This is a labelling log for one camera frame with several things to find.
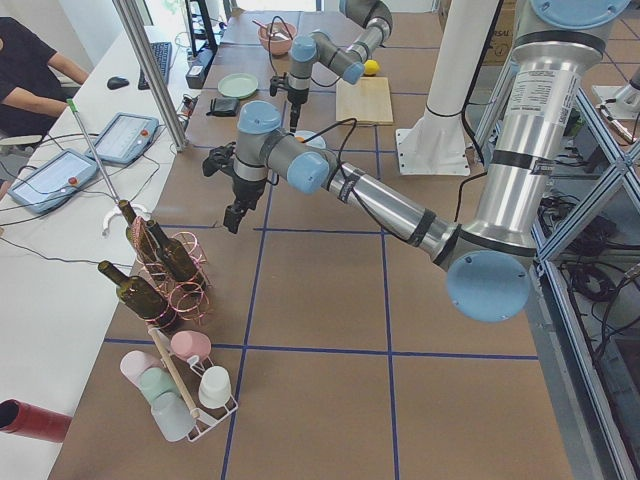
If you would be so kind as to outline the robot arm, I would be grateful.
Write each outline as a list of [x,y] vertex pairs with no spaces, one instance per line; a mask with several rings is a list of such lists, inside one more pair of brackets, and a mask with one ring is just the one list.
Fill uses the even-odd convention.
[[276,173],[305,194],[326,190],[362,208],[404,243],[427,252],[447,274],[455,307],[499,322],[519,313],[530,292],[535,255],[531,228],[584,74],[605,52],[623,1],[524,1],[512,56],[518,65],[504,123],[475,217],[466,224],[394,191],[333,152],[297,140],[265,101],[239,115],[235,159],[228,167],[235,201],[224,223],[236,231]]
[[289,130],[297,130],[301,107],[308,100],[312,71],[319,63],[354,85],[364,75],[365,62],[391,35],[393,19],[382,1],[342,1],[340,12],[349,20],[364,28],[364,32],[347,48],[337,46],[322,31],[299,35],[293,39],[289,56],[290,70],[281,77],[271,79],[270,93],[279,88],[287,92],[290,103]]

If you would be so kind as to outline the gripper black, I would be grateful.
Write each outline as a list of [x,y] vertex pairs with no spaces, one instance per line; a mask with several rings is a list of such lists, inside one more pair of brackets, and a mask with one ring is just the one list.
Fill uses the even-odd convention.
[[223,225],[229,232],[237,234],[240,219],[243,219],[249,211],[256,209],[258,201],[264,194],[265,179],[251,181],[235,175],[232,190],[235,200],[225,209]]
[[289,131],[295,133],[298,127],[299,121],[299,106],[304,105],[308,101],[309,89],[295,89],[293,87],[288,88],[287,100],[291,103],[290,119],[289,119]]

